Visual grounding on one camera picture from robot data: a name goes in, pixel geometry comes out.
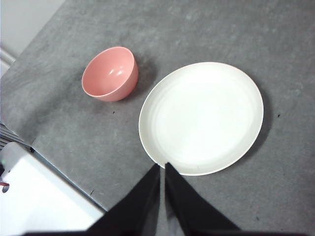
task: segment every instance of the white plate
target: white plate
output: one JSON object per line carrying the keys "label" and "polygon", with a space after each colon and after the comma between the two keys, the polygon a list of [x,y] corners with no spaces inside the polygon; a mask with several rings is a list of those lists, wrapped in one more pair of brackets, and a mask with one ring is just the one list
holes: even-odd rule
{"label": "white plate", "polygon": [[262,98],[247,74],[201,62],[172,72],[152,89],[140,112],[139,135],[160,166],[170,162],[183,175],[206,175],[240,159],[262,119]]}

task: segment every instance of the bowl rim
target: bowl rim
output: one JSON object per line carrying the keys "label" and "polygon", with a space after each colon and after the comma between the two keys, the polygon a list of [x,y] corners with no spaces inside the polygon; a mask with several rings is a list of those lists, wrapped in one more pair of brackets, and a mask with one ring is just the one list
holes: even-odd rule
{"label": "bowl rim", "polygon": [[[84,78],[84,76],[85,76],[85,74],[86,74],[87,68],[88,68],[88,67],[93,63],[93,61],[95,61],[100,55],[106,53],[107,51],[114,50],[114,49],[118,49],[118,48],[124,49],[125,51],[127,51],[127,52],[132,56],[132,70],[131,70],[129,76],[126,78],[126,80],[125,80],[119,87],[117,87],[116,89],[114,89],[113,91],[110,91],[110,92],[108,92],[108,93],[105,93],[105,94],[102,94],[102,95],[93,95],[93,94],[87,92],[87,91],[85,90],[84,86],[83,86],[83,78]],[[89,62],[89,64],[85,67],[84,72],[83,72],[83,74],[82,74],[82,79],[81,79],[81,86],[82,86],[82,89],[83,89],[83,91],[84,91],[87,95],[89,95],[89,96],[91,96],[91,97],[106,97],[106,96],[109,96],[109,95],[115,93],[116,91],[118,91],[122,86],[124,86],[124,84],[129,80],[129,78],[130,78],[132,72],[134,71],[134,66],[135,66],[135,58],[134,58],[134,55],[133,55],[132,51],[131,51],[129,48],[126,48],[126,47],[123,47],[123,46],[116,46],[116,47],[107,48],[107,49],[105,49],[104,51],[102,51],[102,52],[100,52],[99,54],[97,54],[97,55]]]}

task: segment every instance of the gray speckled surface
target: gray speckled surface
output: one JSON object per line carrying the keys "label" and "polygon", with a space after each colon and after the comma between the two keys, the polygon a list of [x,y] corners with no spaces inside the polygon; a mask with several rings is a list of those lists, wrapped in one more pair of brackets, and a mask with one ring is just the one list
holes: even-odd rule
{"label": "gray speckled surface", "polygon": [[[112,103],[88,97],[85,66],[117,45],[135,54],[135,91]],[[67,0],[2,77],[1,119],[109,209],[153,164],[137,129],[146,95],[199,61],[248,73],[265,118],[241,160],[188,182],[243,229],[315,233],[315,1]]]}

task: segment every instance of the plate rim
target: plate rim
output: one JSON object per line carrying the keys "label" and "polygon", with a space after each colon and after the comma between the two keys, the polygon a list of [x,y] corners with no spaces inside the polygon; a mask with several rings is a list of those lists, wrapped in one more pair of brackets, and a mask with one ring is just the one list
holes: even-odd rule
{"label": "plate rim", "polygon": [[257,86],[257,84],[254,82],[254,80],[248,75],[246,74],[244,71],[242,71],[241,69],[233,66],[233,65],[230,65],[230,64],[227,64],[227,63],[223,63],[223,62],[217,62],[217,61],[202,61],[202,62],[196,62],[196,63],[192,63],[192,64],[188,64],[188,65],[185,65],[185,66],[182,66],[174,71],[172,71],[171,73],[167,74],[163,79],[161,79],[152,89],[151,91],[148,93],[146,99],[144,100],[143,104],[142,104],[142,107],[141,107],[141,110],[140,110],[140,114],[139,114],[139,121],[138,121],[138,134],[139,134],[139,137],[140,137],[140,141],[141,141],[141,145],[143,147],[143,149],[145,150],[146,154],[151,158],[151,160],[153,160],[155,163],[157,163],[159,166],[161,166],[163,169],[165,169],[165,167],[161,164],[159,164],[150,154],[149,152],[147,151],[144,143],[143,143],[143,140],[142,140],[142,137],[141,137],[141,132],[140,132],[140,121],[141,121],[141,115],[142,115],[142,112],[143,112],[143,108],[145,106],[145,104],[147,103],[148,101],[148,98],[150,97],[151,93],[159,86],[159,84],[164,81],[165,79],[167,79],[168,77],[170,77],[172,74],[174,74],[175,72],[178,72],[180,70],[183,70],[184,68],[186,67],[189,67],[189,66],[193,66],[193,65],[196,65],[196,64],[221,64],[221,65],[227,65],[227,66],[230,66],[230,67],[233,67],[234,69],[240,71],[242,74],[244,74],[246,77],[248,77],[250,79],[250,81],[253,83],[254,85],[254,88],[256,89],[257,91],[257,94],[259,95],[258,97],[260,98],[260,101],[261,101],[261,117],[260,117],[260,121],[259,121],[259,128],[256,130],[256,134],[255,134],[255,138],[253,139],[253,141],[250,143],[250,145],[248,146],[248,148],[246,148],[244,151],[243,151],[243,154],[241,154],[238,158],[235,158],[233,161],[229,162],[228,164],[224,165],[223,167],[221,168],[218,168],[218,169],[215,169],[213,171],[209,171],[209,172],[202,172],[202,173],[196,173],[196,174],[189,174],[189,173],[181,173],[181,175],[184,175],[184,176],[204,176],[204,175],[208,175],[208,174],[213,174],[215,172],[219,172],[223,169],[226,169],[227,167],[233,165],[235,162],[237,162],[239,159],[241,159],[248,151],[249,149],[251,149],[251,147],[253,146],[253,144],[255,143],[255,141],[257,140],[257,137],[261,131],[261,128],[262,128],[262,124],[263,124],[263,118],[264,118],[264,103],[263,103],[263,99],[262,99],[262,96],[261,96],[261,92]]}

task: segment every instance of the table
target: table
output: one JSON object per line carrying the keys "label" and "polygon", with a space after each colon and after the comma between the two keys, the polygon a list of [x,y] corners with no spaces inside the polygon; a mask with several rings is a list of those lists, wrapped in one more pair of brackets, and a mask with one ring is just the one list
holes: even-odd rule
{"label": "table", "polygon": [[[119,102],[88,97],[84,68],[118,45],[135,54],[136,89]],[[153,86],[190,63],[234,65],[262,93],[262,130],[231,167],[185,179],[242,229],[313,234],[314,48],[311,0],[68,0],[2,77],[1,120],[110,209],[153,165],[137,128]]]}

